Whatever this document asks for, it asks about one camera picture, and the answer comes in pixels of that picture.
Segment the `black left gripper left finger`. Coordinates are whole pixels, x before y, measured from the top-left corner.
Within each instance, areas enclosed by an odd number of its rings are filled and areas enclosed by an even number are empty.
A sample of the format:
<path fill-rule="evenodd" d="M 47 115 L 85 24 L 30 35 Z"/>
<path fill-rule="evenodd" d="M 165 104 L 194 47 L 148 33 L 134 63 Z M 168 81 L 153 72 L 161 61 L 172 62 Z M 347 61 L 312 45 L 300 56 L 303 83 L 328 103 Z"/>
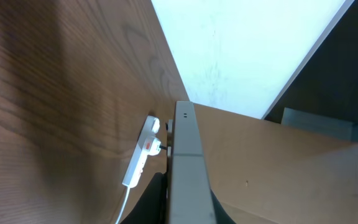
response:
<path fill-rule="evenodd" d="M 165 223 L 166 201 L 167 177 L 165 174 L 157 172 L 121 224 Z"/>

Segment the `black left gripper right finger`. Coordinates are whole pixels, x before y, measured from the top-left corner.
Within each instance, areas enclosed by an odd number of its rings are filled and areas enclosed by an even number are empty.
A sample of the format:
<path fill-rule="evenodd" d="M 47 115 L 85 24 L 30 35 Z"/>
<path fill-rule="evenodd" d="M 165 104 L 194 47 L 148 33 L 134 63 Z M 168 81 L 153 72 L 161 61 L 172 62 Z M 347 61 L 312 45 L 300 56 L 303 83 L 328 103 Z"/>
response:
<path fill-rule="evenodd" d="M 216 217 L 217 224 L 236 224 L 234 220 L 226 213 L 223 206 L 220 204 L 219 200 L 215 196 L 214 192 L 211 190 L 211 198 L 213 201 L 213 207 Z"/>

